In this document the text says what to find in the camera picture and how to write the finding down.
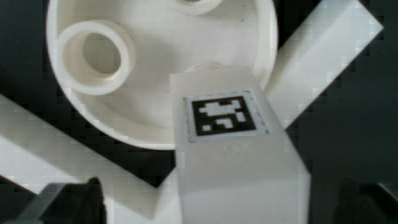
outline white plastic surface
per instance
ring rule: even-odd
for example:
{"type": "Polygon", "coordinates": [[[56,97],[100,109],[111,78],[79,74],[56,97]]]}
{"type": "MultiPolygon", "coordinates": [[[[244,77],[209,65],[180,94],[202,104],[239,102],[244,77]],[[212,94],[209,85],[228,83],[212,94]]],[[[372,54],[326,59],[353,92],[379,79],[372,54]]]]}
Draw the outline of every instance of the white plastic surface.
{"type": "MultiPolygon", "coordinates": [[[[74,106],[118,140],[159,150],[175,149],[170,74],[212,61],[225,66],[250,66],[260,81],[269,80],[278,51],[273,0],[223,1],[198,16],[173,9],[175,1],[186,0],[54,0],[49,10],[52,65],[74,106]],[[102,96],[81,93],[65,84],[56,59],[67,28],[91,20],[107,20],[123,27],[138,47],[132,75],[122,88],[102,96]]],[[[104,65],[100,49],[93,46],[86,53],[104,65]]]]}
{"type": "Polygon", "coordinates": [[[177,74],[171,83],[184,223],[306,224],[310,173],[250,68],[177,74]],[[232,131],[241,127],[241,121],[232,122],[239,108],[255,130],[232,131]],[[230,120],[225,127],[221,117],[230,120]],[[202,136],[202,127],[203,133],[212,128],[223,133],[202,136]]]}
{"type": "Polygon", "coordinates": [[[383,25],[358,0],[324,0],[280,50],[273,80],[264,88],[289,127],[353,60],[383,25]]]}

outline mounting hole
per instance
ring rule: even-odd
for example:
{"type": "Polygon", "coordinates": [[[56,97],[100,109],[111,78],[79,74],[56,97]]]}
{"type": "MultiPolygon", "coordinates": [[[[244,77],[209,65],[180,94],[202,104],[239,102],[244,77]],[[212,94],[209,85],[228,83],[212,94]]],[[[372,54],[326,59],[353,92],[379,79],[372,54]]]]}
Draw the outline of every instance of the mounting hole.
{"type": "Polygon", "coordinates": [[[109,37],[93,33],[84,42],[84,58],[104,77],[111,76],[122,67],[122,53],[109,37]]]}

